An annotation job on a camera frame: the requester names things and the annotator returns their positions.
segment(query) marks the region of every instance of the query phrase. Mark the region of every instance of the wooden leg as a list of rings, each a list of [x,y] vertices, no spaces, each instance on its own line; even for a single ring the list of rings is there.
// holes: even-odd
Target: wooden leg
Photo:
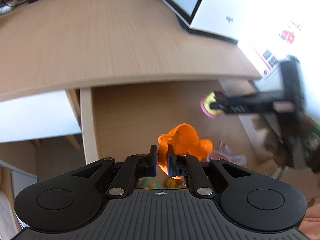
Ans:
[[[31,143],[34,145],[34,147],[36,147],[36,148],[39,148],[39,147],[41,146],[40,139],[31,140],[30,142],[31,142]]]
[[[80,144],[78,143],[74,135],[66,135],[65,137],[70,142],[70,144],[74,147],[74,149],[80,150]]]

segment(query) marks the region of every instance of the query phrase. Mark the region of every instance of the open drawer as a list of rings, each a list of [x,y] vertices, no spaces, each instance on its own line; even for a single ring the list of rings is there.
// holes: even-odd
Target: open drawer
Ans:
[[[237,115],[207,117],[200,100],[222,90],[218,81],[160,82],[81,90],[81,117],[86,162],[104,157],[124,161],[149,152],[157,138],[180,123],[192,125],[199,138],[214,145],[223,140],[235,155],[247,156],[248,168],[258,160]]]

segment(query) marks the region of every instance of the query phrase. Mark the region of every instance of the orange object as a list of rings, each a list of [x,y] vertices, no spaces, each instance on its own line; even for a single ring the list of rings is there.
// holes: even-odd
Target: orange object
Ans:
[[[169,133],[159,136],[158,143],[158,163],[160,168],[168,174],[167,169],[167,151],[168,144],[172,144],[176,155],[190,154],[202,160],[212,152],[213,145],[209,139],[199,139],[196,130],[187,123],[182,123],[171,129]]]

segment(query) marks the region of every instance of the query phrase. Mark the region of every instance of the crosshair symbol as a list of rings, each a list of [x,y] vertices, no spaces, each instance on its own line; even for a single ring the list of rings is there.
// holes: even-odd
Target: crosshair symbol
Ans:
[[[159,192],[157,192],[156,194],[157,194],[158,196],[162,197],[162,196],[164,196],[164,194],[166,194],[166,193],[164,193],[163,191],[159,191]]]

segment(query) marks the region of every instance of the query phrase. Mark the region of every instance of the circular cap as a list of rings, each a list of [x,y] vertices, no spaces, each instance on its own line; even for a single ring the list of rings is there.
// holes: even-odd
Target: circular cap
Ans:
[[[38,205],[48,210],[59,210],[70,206],[75,200],[75,195],[65,189],[49,189],[41,193],[37,202]]]
[[[124,190],[119,187],[114,187],[111,190],[109,190],[109,194],[113,196],[121,196],[124,193]]]
[[[197,190],[197,193],[202,196],[208,196],[208,195],[212,194],[212,189],[207,188],[207,187],[201,187]]]
[[[279,192],[266,188],[249,192],[247,200],[250,205],[262,210],[274,210],[284,203],[284,197]]]

